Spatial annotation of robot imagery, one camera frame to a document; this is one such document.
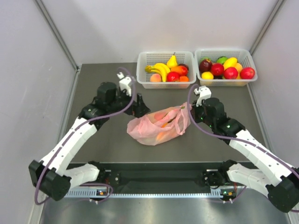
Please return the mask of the pink plastic bag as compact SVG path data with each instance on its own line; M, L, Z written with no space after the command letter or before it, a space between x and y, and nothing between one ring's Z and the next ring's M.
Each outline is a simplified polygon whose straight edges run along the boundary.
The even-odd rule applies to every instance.
M149 113L141 118L135 118L129 121L127 125L127 134L139 143L147 146L156 146L170 141L186 132L190 125L188 103L169 107L157 112ZM176 111L177 117L171 122L170 127L162 128L165 124L164 116L170 112Z

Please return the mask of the green orange mango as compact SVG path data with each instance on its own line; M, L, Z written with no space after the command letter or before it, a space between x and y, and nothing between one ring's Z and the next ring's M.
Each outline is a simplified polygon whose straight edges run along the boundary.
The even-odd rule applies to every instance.
M177 117L176 111L170 111L164 116L164 122L165 123L171 123L176 117Z

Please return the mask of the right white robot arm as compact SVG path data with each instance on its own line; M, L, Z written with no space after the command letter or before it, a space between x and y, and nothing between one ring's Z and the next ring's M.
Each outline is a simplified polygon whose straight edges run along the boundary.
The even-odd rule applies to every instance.
M224 111L217 98L209 96L187 103L191 121L198 126L206 124L207 133L224 141L228 146L244 155L255 169L228 160L219 167L218 179L228 185L236 182L249 187L266 197L281 212L295 212L299 204L299 170L286 163L255 139L236 119Z

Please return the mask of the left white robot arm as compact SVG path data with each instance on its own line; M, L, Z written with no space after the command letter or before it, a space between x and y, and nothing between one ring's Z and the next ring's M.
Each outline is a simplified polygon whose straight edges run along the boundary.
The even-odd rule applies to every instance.
M37 205L39 192L59 201L70 189L88 182L101 185L106 174L95 162L68 169L81 147L112 117L121 113L140 118L149 113L142 95L136 93L132 77L125 77L118 84L104 82L97 89L92 102L82 108L72 127L57 145L41 160L33 160L28 169Z

